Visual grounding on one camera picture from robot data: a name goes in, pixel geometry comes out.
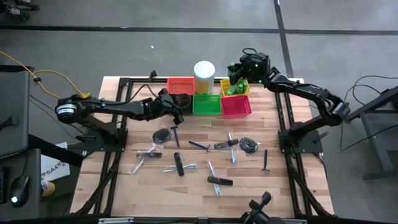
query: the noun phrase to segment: black mouse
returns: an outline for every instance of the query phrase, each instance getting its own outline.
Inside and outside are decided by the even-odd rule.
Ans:
[[[13,207],[23,206],[29,198],[29,177],[26,175],[15,178],[10,187],[10,202]]]

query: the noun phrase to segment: butcher block tabletop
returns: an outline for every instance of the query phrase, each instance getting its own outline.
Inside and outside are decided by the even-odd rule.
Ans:
[[[115,100],[119,79],[120,77],[104,77],[99,98]],[[143,84],[145,83],[135,83],[132,94]],[[155,93],[166,87],[166,83],[148,84]],[[131,175],[129,171],[139,162],[136,159],[137,152],[149,150],[153,133],[162,126],[172,127],[174,123],[172,116],[163,116],[149,122],[128,119],[127,146],[119,166],[112,216],[239,218],[244,212],[250,211],[250,200],[259,202],[261,195],[268,191],[272,200],[264,207],[264,212],[272,217],[293,218],[285,157],[279,151],[277,138],[280,126],[275,94],[262,85],[250,84],[250,89],[252,114],[236,119],[184,116],[185,121],[177,130],[180,147],[177,148],[175,139],[171,139],[162,151],[163,158],[146,160],[136,175]],[[220,84],[215,84],[213,93],[222,95]],[[134,100],[148,97],[153,96],[144,87]],[[290,98],[296,121],[312,118],[308,100],[293,95]],[[104,122],[111,121],[111,115],[108,114],[95,116]],[[238,162],[233,164],[230,151],[206,152],[188,143],[194,141],[207,146],[225,142],[229,130],[233,130],[234,138],[249,137],[261,143],[259,151],[248,157],[238,149]],[[268,149],[267,168],[270,172],[262,171],[265,149]],[[198,169],[186,170],[183,177],[179,177],[177,172],[163,173],[167,166],[175,165],[175,152],[181,154],[183,164],[195,163]],[[94,152],[83,161],[71,212],[81,208],[97,187],[103,158],[103,152]],[[206,181],[210,175],[207,160],[213,164],[217,177],[233,180],[231,187],[220,186],[221,197],[216,196],[213,184]],[[303,154],[302,160],[308,188],[323,207],[333,213],[325,171],[319,158]],[[109,184],[104,190],[101,211],[106,205],[108,187]],[[302,193],[297,184],[296,187],[300,208],[304,211]]]

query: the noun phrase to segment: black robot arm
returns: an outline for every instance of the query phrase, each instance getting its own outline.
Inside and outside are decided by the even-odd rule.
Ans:
[[[178,97],[168,94],[167,90],[163,89],[155,100],[146,98],[122,103],[73,95],[58,100],[55,112],[58,120],[63,123],[79,123],[91,129],[93,129],[93,124],[90,122],[93,113],[124,115],[137,121],[150,121],[170,114],[174,116],[173,121],[178,125],[184,121],[178,104]]]
[[[309,132],[326,125],[339,125],[348,116],[348,104],[327,89],[289,80],[278,69],[271,67],[271,61],[264,53],[257,53],[254,49],[244,49],[243,53],[244,55],[239,59],[240,63],[228,67],[231,85],[237,83],[240,78],[245,78],[249,82],[262,83],[264,88],[274,93],[290,93],[311,100],[318,107],[319,116],[304,123],[296,122],[286,132],[285,145],[287,148],[298,146],[302,138]]]

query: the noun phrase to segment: red basket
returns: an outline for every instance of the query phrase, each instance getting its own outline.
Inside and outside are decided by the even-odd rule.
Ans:
[[[224,118],[238,118],[251,114],[248,96],[232,96],[221,99]]]
[[[193,77],[190,78],[168,78],[167,89],[169,93],[179,94],[185,93],[188,95],[195,94],[195,86],[193,84]]]

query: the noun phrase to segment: pink basket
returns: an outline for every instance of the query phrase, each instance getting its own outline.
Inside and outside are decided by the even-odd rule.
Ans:
[[[239,118],[251,114],[248,96],[224,97],[221,105],[224,118]]]

